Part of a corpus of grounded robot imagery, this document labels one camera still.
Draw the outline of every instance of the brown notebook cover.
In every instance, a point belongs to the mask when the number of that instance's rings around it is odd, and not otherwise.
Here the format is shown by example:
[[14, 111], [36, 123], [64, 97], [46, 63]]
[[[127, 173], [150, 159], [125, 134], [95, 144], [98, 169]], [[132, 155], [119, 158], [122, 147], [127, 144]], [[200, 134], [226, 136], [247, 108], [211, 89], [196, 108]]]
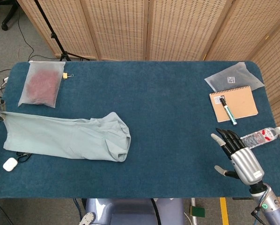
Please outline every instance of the brown notebook cover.
[[225, 98], [235, 119], [257, 115], [258, 110], [252, 96], [251, 88], [250, 86], [244, 86], [210, 94], [210, 99], [218, 122], [229, 120], [229, 117], [220, 102], [220, 97], [222, 96]]

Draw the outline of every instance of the yellow tape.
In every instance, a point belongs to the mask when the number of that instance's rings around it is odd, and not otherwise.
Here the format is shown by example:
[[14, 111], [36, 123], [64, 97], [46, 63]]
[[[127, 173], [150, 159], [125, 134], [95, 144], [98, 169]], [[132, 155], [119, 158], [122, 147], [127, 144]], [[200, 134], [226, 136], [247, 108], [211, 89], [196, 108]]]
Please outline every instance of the yellow tape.
[[229, 225], [228, 223], [228, 209], [226, 207], [226, 199], [220, 198], [222, 225]]

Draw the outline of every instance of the tripod stand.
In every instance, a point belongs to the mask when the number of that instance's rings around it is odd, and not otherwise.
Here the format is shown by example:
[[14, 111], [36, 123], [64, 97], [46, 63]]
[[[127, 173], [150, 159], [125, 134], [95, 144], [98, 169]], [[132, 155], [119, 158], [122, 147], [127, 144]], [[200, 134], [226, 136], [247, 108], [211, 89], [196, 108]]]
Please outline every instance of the tripod stand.
[[55, 31], [53, 30], [53, 28], [52, 28], [52, 26], [51, 26], [49, 20], [47, 19], [47, 17], [46, 17], [46, 15], [45, 15], [45, 13], [44, 13], [44, 11], [43, 11], [43, 9], [42, 9], [42, 7], [41, 7], [39, 1], [38, 1], [38, 0], [34, 0], [34, 1], [35, 1], [36, 5], [37, 5], [37, 7], [38, 7], [38, 9], [39, 9], [39, 11], [40, 11], [42, 17], [44, 18], [44, 20], [45, 20], [45, 22], [46, 22], [48, 28], [51, 30], [51, 33], [52, 33], [52, 34], [51, 34], [51, 38], [53, 38], [53, 39], [56, 40], [56, 42], [57, 42], [57, 44], [58, 44], [60, 50], [62, 51], [60, 61], [62, 61], [63, 59], [66, 59], [67, 61], [71, 61], [71, 59], [69, 58], [68, 55], [72, 55], [72, 56], [75, 56], [75, 57], [77, 57], [77, 58], [80, 58], [80, 59], [84, 59], [84, 60], [88, 60], [88, 61], [89, 61], [90, 59], [84, 58], [84, 57], [79, 56], [79, 55], [76, 55], [76, 54], [72, 54], [72, 53], [67, 52], [67, 51], [64, 50], [62, 44], [60, 43], [60, 41], [59, 41], [59, 39], [58, 39], [57, 34], [56, 34]]

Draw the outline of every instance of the plastic bag with red contents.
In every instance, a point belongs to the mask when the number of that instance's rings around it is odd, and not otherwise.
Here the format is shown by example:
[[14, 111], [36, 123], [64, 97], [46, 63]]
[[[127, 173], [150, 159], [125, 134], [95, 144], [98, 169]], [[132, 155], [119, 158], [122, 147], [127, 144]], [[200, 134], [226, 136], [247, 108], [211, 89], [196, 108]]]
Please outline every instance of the plastic bag with red contents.
[[22, 103], [56, 106], [65, 62], [30, 61], [18, 106]]

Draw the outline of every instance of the white device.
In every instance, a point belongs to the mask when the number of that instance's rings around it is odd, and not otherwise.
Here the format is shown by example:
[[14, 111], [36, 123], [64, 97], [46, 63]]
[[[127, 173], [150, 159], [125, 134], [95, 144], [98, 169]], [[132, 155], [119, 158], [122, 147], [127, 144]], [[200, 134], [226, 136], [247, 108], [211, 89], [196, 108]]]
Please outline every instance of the white device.
[[3, 165], [3, 168], [10, 172], [16, 167], [18, 164], [18, 161], [15, 158], [9, 158]]

